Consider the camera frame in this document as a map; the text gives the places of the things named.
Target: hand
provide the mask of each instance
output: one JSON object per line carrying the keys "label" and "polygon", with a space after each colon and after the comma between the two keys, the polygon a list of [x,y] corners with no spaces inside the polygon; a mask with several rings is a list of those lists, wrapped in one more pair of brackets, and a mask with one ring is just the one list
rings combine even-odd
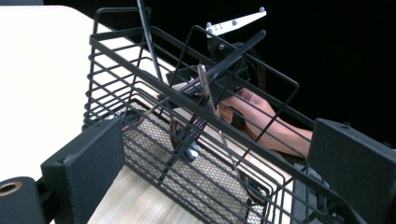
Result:
{"label": "hand", "polygon": [[[231,123],[234,113],[229,106],[238,110],[244,116],[247,133],[251,138],[256,140],[262,129],[271,121],[276,112],[266,100],[248,89],[242,89],[239,96],[241,99],[231,96],[223,100],[219,104],[220,115],[226,122]],[[260,138],[259,143],[268,149],[306,158],[311,137],[312,132],[296,128],[282,119],[276,118]]]}

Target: wire mesh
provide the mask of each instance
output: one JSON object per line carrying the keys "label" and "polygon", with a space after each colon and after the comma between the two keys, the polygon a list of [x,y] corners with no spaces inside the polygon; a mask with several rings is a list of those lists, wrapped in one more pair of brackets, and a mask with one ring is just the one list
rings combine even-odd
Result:
{"label": "wire mesh", "polygon": [[[277,108],[270,125],[285,115],[312,128],[312,120],[288,106],[298,84],[248,52],[232,64],[216,62],[206,49],[193,47],[193,39],[206,41],[206,35],[199,26],[191,27],[185,43],[157,27],[94,33],[83,129],[104,119],[122,119],[126,164],[204,222],[342,222],[334,210],[340,199],[305,166],[305,158],[296,160],[269,150],[208,110],[196,65],[224,65],[223,71],[230,74],[225,80],[236,80],[266,99]],[[282,88],[289,87],[290,94],[279,100],[238,76],[244,70],[234,71],[230,66],[241,58],[264,67],[268,77],[282,80]],[[218,100],[238,96],[221,82],[211,90]],[[182,127],[181,134],[172,130],[175,122]],[[262,127],[262,133],[270,134],[268,128]],[[186,157],[188,150],[197,155],[192,161]]]}

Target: mesh bottom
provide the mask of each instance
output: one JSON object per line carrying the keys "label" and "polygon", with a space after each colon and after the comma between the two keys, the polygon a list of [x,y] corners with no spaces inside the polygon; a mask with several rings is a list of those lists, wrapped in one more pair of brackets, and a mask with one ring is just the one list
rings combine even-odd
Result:
{"label": "mesh bottom", "polygon": [[[140,175],[160,184],[166,163],[174,155],[168,124],[150,115],[124,135],[126,162]],[[236,172],[202,147],[192,163],[177,160],[161,183],[163,190],[208,222],[245,221],[248,196],[236,179]],[[259,223],[262,206],[250,207],[247,221]]]}

